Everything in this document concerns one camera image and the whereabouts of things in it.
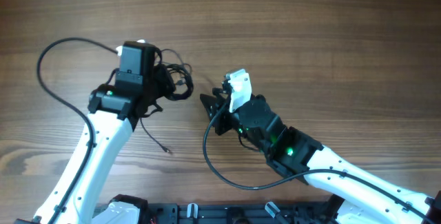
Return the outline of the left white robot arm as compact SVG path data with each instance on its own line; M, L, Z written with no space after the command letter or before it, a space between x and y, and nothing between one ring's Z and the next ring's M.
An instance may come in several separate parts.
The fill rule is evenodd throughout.
M61 178L39 207L32 223L91 223L103 186L121 148L150 106L169 96L174 83L155 45L126 41L117 51L120 66L114 84L104 83L89 99L81 138Z

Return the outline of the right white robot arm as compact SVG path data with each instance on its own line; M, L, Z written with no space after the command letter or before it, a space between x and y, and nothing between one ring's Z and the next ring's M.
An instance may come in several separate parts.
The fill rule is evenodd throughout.
M201 94L209 116L209 128L217 135L236 131L253 150L262 152L268 166L281 180L266 188L298 179L306 185L330 192L334 223L439 223L440 197L413 192L382 180L344 160L332 149L300 130L286 126L267 104L264 96L251 95L230 109L232 92L215 88Z

